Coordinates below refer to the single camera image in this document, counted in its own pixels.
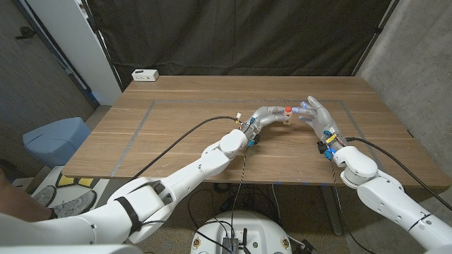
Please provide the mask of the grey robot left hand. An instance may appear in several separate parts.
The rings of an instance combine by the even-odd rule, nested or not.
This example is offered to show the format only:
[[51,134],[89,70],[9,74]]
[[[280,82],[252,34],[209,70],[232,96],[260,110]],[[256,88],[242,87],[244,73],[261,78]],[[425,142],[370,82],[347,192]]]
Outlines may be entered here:
[[247,140],[253,139],[261,129],[273,122],[288,122],[290,116],[284,107],[260,107],[242,125],[242,132]]

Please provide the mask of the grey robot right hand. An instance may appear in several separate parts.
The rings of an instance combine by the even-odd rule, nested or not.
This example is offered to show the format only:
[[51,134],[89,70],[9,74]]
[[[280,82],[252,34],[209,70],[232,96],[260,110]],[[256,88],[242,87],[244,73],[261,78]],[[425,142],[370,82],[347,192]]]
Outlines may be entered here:
[[300,107],[292,108],[293,113],[300,114],[298,119],[311,126],[316,136],[322,142],[326,142],[327,139],[336,134],[336,137],[329,142],[333,150],[338,151],[347,146],[346,139],[343,137],[327,108],[312,96],[308,96],[307,101],[301,102]]

